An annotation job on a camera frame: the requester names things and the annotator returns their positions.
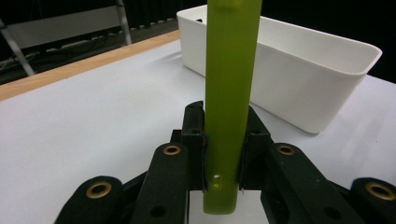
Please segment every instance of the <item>white tabletop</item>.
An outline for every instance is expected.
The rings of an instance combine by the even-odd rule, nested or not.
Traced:
[[[205,79],[183,66],[176,41],[0,102],[0,223],[53,223],[85,180],[145,172],[184,107],[204,97]],[[276,142],[301,148],[328,179],[396,185],[396,85],[367,76],[317,135],[253,107]],[[241,193],[229,216],[203,214],[193,192],[190,220],[267,222],[258,191]]]

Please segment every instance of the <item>green cylindrical rod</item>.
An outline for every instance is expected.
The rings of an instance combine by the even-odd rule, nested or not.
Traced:
[[[204,212],[231,214],[236,207],[241,150],[262,0],[208,0],[206,37]]]

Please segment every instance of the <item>white plastic bin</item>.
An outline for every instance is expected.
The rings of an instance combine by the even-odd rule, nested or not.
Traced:
[[[177,18],[183,63],[204,76],[206,6]],[[261,17],[250,101],[320,133],[381,54],[366,43]]]

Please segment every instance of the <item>translucent green plastic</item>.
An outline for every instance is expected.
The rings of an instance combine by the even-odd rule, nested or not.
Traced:
[[[236,206],[241,149],[262,0],[208,0],[205,132],[208,149],[204,212],[231,214]]]

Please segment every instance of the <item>wooden table edge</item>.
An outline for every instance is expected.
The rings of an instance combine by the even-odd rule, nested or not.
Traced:
[[[4,85],[0,85],[0,101],[38,89],[80,73],[92,70],[115,61],[142,53],[146,50],[155,49],[159,46],[179,39],[179,30],[164,35],[158,35],[150,39],[134,43],[119,49],[114,49],[102,54],[95,55],[75,63],[70,63],[31,77],[26,77]]]

